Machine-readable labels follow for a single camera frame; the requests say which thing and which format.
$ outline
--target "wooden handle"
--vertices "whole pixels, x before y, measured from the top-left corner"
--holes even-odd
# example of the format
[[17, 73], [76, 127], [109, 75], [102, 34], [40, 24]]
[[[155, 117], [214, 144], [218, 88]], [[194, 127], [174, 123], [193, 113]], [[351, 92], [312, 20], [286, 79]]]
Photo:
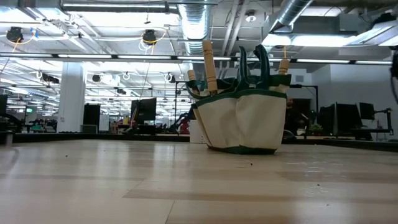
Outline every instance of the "wooden handle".
[[204, 40], [202, 42], [203, 54], [205, 56], [205, 69], [206, 69], [206, 80], [210, 95], [217, 94], [217, 79], [216, 79], [216, 67], [214, 66], [213, 58], [213, 47], [211, 46], [210, 40]]
[[[196, 76], [195, 76], [195, 72], [193, 70], [188, 70], [188, 78], [189, 78], [190, 81], [197, 79]], [[192, 93], [200, 96], [199, 89], [196, 86], [192, 88]]]
[[289, 60], [282, 59], [279, 64], [279, 75], [286, 75], [289, 69]]

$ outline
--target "white pipe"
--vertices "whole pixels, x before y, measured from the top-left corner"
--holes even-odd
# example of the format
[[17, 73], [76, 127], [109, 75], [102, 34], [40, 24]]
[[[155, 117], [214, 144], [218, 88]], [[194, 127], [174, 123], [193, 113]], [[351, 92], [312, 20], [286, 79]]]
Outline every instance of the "white pipe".
[[228, 26], [226, 28], [226, 33], [225, 33], [224, 42], [223, 42], [223, 48], [221, 49], [221, 54], [220, 54], [221, 56], [224, 56], [226, 46], [229, 41], [229, 37], [231, 35], [232, 26], [235, 21], [236, 11], [238, 10], [238, 4], [239, 4], [239, 0], [234, 0], [233, 5], [232, 5], [232, 10], [231, 10], [231, 17], [229, 18]]
[[238, 22], [236, 23], [236, 26], [234, 28], [234, 33], [232, 35], [231, 42], [229, 43], [228, 51], [227, 51], [227, 54], [226, 54], [227, 56], [231, 55], [231, 52], [232, 52], [232, 50], [234, 48], [235, 40], [236, 40], [236, 37], [238, 36], [239, 29], [241, 27], [244, 15], [246, 13], [246, 8], [248, 7], [249, 2], [250, 2], [250, 0], [244, 0], [243, 1], [242, 7], [241, 7], [241, 13], [239, 15]]

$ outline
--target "person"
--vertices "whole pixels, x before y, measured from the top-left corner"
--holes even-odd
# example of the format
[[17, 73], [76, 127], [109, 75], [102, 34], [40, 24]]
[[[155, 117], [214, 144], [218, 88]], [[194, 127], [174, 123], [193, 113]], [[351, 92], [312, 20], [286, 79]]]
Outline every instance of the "person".
[[297, 135], [297, 130], [303, 127], [308, 120], [302, 113], [294, 108], [293, 98], [286, 99], [285, 130]]

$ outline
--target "ceiling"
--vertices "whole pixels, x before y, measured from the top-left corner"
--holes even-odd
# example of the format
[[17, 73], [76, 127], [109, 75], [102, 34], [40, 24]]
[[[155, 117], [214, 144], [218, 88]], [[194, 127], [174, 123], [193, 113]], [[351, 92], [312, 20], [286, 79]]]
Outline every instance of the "ceiling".
[[[277, 13], [281, 1], [248, 1], [247, 9], [254, 10], [256, 20], [248, 22], [243, 19], [238, 32], [238, 40], [234, 43], [231, 55], [236, 55], [238, 47], [243, 46], [251, 52], [256, 45], [264, 40], [262, 28], [267, 15]], [[389, 6], [395, 1], [315, 1], [302, 16], [336, 17], [341, 13], [356, 14], [358, 10], [373, 10]], [[230, 19], [238, 20], [240, 8], [235, 18], [231, 18], [232, 0], [218, 1], [211, 5], [211, 21], [209, 39], [213, 42], [215, 55], [221, 54], [227, 23]], [[23, 45], [15, 46], [6, 39], [6, 32], [11, 26], [22, 27]], [[147, 29], [154, 29], [159, 40], [153, 48], [143, 49], [141, 36]], [[180, 17], [176, 14], [133, 13], [133, 12], [68, 12], [68, 17], [62, 24], [54, 24], [35, 20], [20, 10], [0, 11], [0, 52], [49, 53], [49, 54], [153, 54], [153, 55], [186, 55], [184, 34]], [[383, 60], [390, 55], [388, 47], [302, 47], [286, 46], [285, 49], [273, 47], [269, 53], [272, 57], [281, 58], [318, 58], [347, 60]], [[38, 78], [41, 71], [62, 82], [61, 61], [27, 60], [23, 58], [0, 57], [1, 84], [24, 85], [19, 90], [3, 88], [10, 94], [10, 105], [26, 105], [30, 101], [42, 102], [41, 113], [53, 115], [57, 113], [59, 87], [44, 88], [48, 83]], [[174, 75], [177, 81], [187, 79], [189, 63], [156, 63], [156, 62], [83, 62], [88, 74], [86, 102], [102, 103], [104, 113], [128, 113], [130, 101], [138, 97], [159, 97], [158, 114], [170, 116], [174, 114], [175, 84], [166, 81], [168, 74]], [[312, 70], [319, 65], [292, 64], [292, 68]], [[117, 83], [94, 82], [93, 75], [107, 75]], [[131, 87], [127, 95], [116, 93], [114, 88], [107, 86], [119, 85], [120, 88]], [[182, 91], [179, 95], [177, 113], [189, 110], [188, 93]], [[51, 106], [51, 112], [45, 110], [45, 105]]]

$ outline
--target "wooden floor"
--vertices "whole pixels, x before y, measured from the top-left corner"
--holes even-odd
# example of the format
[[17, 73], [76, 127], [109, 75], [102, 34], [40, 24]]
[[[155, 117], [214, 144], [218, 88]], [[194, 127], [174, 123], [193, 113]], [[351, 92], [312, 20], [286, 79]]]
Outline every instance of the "wooden floor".
[[283, 145], [239, 156], [173, 142], [0, 149], [0, 223], [398, 223], [398, 154]]

